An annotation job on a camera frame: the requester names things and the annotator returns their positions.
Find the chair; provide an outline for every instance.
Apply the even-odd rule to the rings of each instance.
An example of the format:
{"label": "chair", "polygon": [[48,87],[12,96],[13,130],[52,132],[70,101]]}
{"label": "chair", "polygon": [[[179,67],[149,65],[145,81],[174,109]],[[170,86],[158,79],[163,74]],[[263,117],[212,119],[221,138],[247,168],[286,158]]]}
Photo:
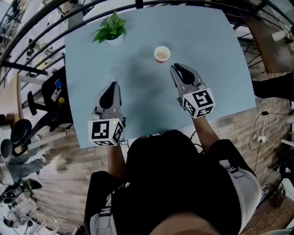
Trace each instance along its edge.
{"label": "chair", "polygon": [[[59,104],[58,98],[53,101],[51,99],[55,89],[55,82],[60,80],[62,83],[62,91],[58,98],[64,98],[64,102]],[[28,106],[32,115],[37,114],[37,110],[47,111],[47,113],[36,123],[32,128],[32,124],[27,119],[21,119],[17,121],[12,129],[10,141],[6,139],[1,143],[1,155],[4,158],[9,158],[11,154],[15,157],[22,155],[27,149],[28,145],[31,144],[31,138],[37,134],[37,132],[44,126],[50,127],[50,132],[56,128],[70,129],[73,124],[73,118],[70,111],[65,67],[62,67],[55,72],[47,81],[42,84],[42,95],[44,98],[45,105],[40,105],[34,102],[32,92],[28,93]],[[15,152],[15,148],[21,147],[20,153]]]}

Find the backpack strap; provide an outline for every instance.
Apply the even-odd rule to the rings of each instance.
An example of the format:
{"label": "backpack strap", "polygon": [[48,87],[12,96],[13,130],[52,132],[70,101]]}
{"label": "backpack strap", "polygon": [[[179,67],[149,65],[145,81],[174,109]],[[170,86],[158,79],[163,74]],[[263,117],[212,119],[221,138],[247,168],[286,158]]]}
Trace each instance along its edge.
{"label": "backpack strap", "polygon": [[117,235],[111,211],[111,195],[107,197],[106,205],[100,213],[90,220],[91,235]]}

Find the green plant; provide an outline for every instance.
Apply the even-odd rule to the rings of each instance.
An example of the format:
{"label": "green plant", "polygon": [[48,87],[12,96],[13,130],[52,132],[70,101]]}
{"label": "green plant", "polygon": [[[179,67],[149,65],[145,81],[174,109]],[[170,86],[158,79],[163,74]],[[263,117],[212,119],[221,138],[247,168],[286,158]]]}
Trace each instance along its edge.
{"label": "green plant", "polygon": [[101,43],[105,40],[113,40],[122,34],[126,34],[124,25],[125,20],[119,18],[116,12],[114,12],[110,17],[107,17],[102,21],[102,28],[95,31],[98,33],[96,34],[93,42],[99,41],[99,43]]}

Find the desk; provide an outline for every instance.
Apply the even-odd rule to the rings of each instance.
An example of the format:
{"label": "desk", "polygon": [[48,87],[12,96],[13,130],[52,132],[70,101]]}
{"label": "desk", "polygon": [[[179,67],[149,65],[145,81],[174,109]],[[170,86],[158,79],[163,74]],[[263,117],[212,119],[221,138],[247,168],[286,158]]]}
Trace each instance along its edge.
{"label": "desk", "polygon": [[293,59],[284,40],[275,42],[272,34],[280,31],[253,18],[244,18],[248,25],[267,73],[286,73],[294,69]]}
{"label": "desk", "polygon": [[[216,119],[255,107],[250,74],[242,49],[222,11],[197,6],[148,7],[119,14],[127,35],[120,46],[92,43],[100,22],[86,25],[66,37],[66,74],[73,123],[81,148],[88,141],[98,92],[112,81],[121,88],[121,112],[128,118],[125,139],[179,129],[192,124],[176,98],[170,66],[187,64],[211,88]],[[154,49],[171,51],[159,64]]]}

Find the paper cup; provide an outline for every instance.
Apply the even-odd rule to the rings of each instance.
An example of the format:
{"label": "paper cup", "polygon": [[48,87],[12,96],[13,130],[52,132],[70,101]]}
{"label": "paper cup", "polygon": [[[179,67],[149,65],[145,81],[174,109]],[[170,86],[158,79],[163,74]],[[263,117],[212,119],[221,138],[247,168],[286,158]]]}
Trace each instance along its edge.
{"label": "paper cup", "polygon": [[169,59],[170,50],[165,46],[159,46],[154,51],[154,57],[158,63],[163,63]]}
{"label": "paper cup", "polygon": [[286,33],[286,30],[282,30],[282,31],[273,33],[271,36],[275,42],[278,42],[279,40],[282,40],[284,37],[286,37],[287,33]]}

